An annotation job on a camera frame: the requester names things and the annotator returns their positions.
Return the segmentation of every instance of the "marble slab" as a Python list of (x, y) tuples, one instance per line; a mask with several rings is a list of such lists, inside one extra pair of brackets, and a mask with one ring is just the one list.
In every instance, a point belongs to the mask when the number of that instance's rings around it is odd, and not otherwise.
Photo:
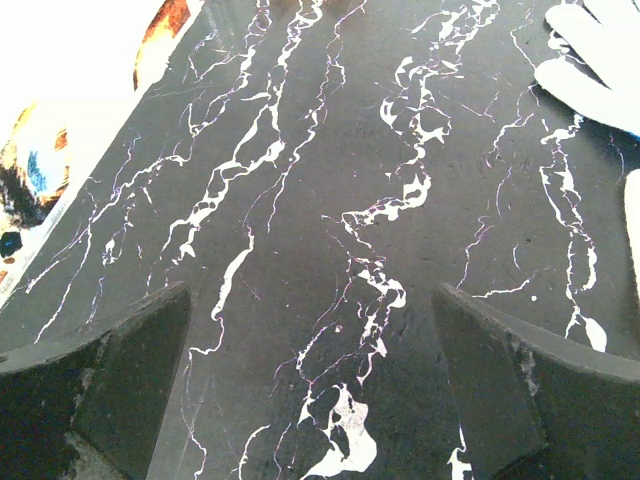
[(571, 55), (555, 3), (205, 3), (2, 308), (0, 346), (183, 280), (149, 478), (468, 480), (439, 282), (640, 358), (638, 143), (535, 84)]

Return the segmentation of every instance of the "white glove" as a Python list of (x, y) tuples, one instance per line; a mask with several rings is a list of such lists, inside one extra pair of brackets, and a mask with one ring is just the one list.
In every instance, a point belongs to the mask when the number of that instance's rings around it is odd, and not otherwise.
[[(557, 58), (536, 68), (542, 88), (576, 112), (640, 138), (640, 0), (584, 0), (552, 7), (546, 18), (605, 86)], [(640, 296), (640, 170), (625, 186), (627, 233)]]

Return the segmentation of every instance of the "blue object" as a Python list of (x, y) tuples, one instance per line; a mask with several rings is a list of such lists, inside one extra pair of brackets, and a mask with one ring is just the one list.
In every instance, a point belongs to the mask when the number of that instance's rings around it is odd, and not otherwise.
[(4, 232), (0, 237), (0, 255), (2, 258), (10, 257), (22, 248), (20, 232)]
[(42, 175), (38, 168), (38, 152), (29, 153), (29, 161), (27, 163), (27, 175), (29, 180), (36, 189), (36, 194), (44, 192), (47, 189), (47, 178)]

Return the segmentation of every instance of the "marble pattern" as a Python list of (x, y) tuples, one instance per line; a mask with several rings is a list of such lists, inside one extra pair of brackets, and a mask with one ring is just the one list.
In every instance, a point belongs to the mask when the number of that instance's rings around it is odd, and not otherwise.
[(471, 478), (438, 282), (640, 357), (638, 146), (535, 85), (571, 56), (554, 3), (206, 3), (4, 305), (2, 346), (186, 280), (149, 478)]

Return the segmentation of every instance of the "fingers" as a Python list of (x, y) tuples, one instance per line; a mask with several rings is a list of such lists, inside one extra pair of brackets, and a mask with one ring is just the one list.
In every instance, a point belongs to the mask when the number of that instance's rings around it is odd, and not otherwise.
[(536, 68), (534, 76), (542, 88), (585, 117), (640, 134), (634, 105), (638, 102), (600, 85), (569, 62), (548, 60)]
[(627, 62), (619, 61), (621, 45), (611, 29), (573, 4), (550, 8), (546, 19), (609, 88), (628, 89)]
[(605, 27), (640, 26), (640, 14), (631, 0), (584, 0), (584, 6)]

